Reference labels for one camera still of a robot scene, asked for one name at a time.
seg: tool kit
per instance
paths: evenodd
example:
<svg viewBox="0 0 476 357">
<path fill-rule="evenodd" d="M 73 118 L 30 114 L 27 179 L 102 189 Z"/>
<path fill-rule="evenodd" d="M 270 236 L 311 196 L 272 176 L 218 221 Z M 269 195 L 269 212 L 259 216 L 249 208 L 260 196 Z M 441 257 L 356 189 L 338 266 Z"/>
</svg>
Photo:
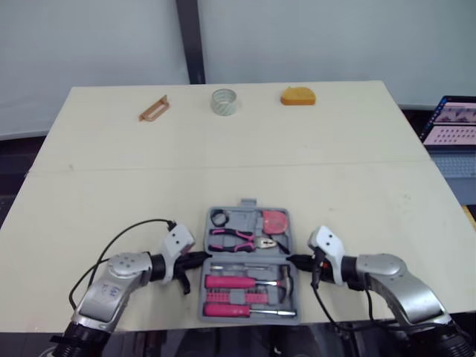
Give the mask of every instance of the tool kit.
<svg viewBox="0 0 476 357">
<path fill-rule="evenodd" d="M 205 225 L 199 298 L 203 321 L 299 324 L 298 273 L 292 229 L 284 208 L 259 208 L 243 199 L 236 207 L 213 207 Z"/>
</svg>

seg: laptop screen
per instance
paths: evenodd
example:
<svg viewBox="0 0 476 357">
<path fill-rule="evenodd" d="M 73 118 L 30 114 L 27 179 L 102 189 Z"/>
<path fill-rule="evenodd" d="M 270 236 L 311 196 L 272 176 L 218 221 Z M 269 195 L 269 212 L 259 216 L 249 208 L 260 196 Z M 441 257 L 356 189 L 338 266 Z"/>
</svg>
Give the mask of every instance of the laptop screen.
<svg viewBox="0 0 476 357">
<path fill-rule="evenodd" d="M 430 147 L 476 148 L 476 97 L 443 97 L 420 139 Z"/>
</svg>

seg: white table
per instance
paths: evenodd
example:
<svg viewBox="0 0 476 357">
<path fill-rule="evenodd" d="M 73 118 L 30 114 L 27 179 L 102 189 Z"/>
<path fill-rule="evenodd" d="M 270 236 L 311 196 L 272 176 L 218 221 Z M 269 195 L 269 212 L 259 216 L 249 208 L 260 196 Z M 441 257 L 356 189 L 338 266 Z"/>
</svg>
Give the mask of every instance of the white table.
<svg viewBox="0 0 476 357">
<path fill-rule="evenodd" d="M 243 197 L 290 211 L 298 253 L 328 225 L 349 255 L 398 255 L 450 312 L 475 309 L 476 234 L 383 83 L 307 83 L 318 102 L 303 107 L 280 104 L 287 85 L 226 85 L 239 98 L 227 118 L 209 106 L 221 86 L 72 89 L 0 231 L 0 330 L 63 331 L 69 289 L 121 229 L 176 219 L 202 250 L 207 209 Z M 139 122 L 163 94 L 170 109 Z M 165 233 L 136 228 L 110 254 L 157 253 Z M 198 320 L 200 269 L 187 274 L 190 295 L 149 284 L 118 328 L 219 326 Z M 326 321 L 309 281 L 302 322 Z M 320 291 L 335 319 L 367 318 L 363 294 Z M 390 316 L 378 297 L 375 310 Z"/>
</svg>

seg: black pole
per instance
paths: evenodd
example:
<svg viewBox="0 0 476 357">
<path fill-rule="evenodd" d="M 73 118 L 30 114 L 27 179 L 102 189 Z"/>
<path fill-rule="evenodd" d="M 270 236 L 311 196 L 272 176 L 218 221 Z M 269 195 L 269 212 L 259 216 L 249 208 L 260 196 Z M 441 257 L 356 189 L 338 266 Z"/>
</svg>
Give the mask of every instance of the black pole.
<svg viewBox="0 0 476 357">
<path fill-rule="evenodd" d="M 176 0 L 181 40 L 184 44 L 190 84 L 205 84 L 202 37 L 197 0 Z"/>
</svg>

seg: gray plastic tool case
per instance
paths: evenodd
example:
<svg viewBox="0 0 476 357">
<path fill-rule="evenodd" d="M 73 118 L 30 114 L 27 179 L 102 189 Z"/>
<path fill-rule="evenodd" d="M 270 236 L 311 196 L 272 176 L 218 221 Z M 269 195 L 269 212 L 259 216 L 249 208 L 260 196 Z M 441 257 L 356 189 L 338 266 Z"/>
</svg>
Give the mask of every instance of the gray plastic tool case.
<svg viewBox="0 0 476 357">
<path fill-rule="evenodd" d="M 228 215 L 228 221 L 223 226 L 213 224 L 211 214 L 216 210 L 224 210 Z M 209 245 L 234 246 L 243 244 L 245 241 L 229 235 L 212 235 L 210 230 L 220 228 L 231 228 L 238 231 L 253 232 L 256 237 L 269 237 L 263 234 L 263 211 L 280 211 L 286 215 L 287 228 L 282 234 L 273 234 L 272 239 L 278 241 L 293 254 L 292 227 L 289 212 L 284 208 L 259 208 L 254 199 L 242 199 L 236 207 L 212 207 L 207 214 L 207 224 L 205 225 L 205 250 L 213 256 L 207 259 L 202 267 L 202 280 L 199 297 L 199 318 L 202 321 L 244 323 L 244 324 L 276 324 L 295 325 L 300 321 L 299 295 L 298 295 L 298 273 L 297 269 L 286 258 L 286 254 L 279 246 L 273 248 L 257 248 L 252 252 L 238 251 L 210 251 Z M 283 279 L 281 266 L 288 269 L 292 280 L 292 290 L 288 297 L 284 297 L 286 289 L 279 286 L 257 286 L 252 289 L 206 289 L 205 277 L 232 276 L 232 277 L 252 277 L 257 280 L 276 281 Z M 267 294 L 267 303 L 247 303 L 248 293 Z M 210 296 L 221 298 L 219 303 L 229 303 L 236 305 L 249 305 L 252 309 L 265 310 L 287 310 L 295 311 L 295 316 L 270 315 L 252 312 L 250 317 L 211 317 L 205 315 L 205 304 L 210 303 Z"/>
</svg>

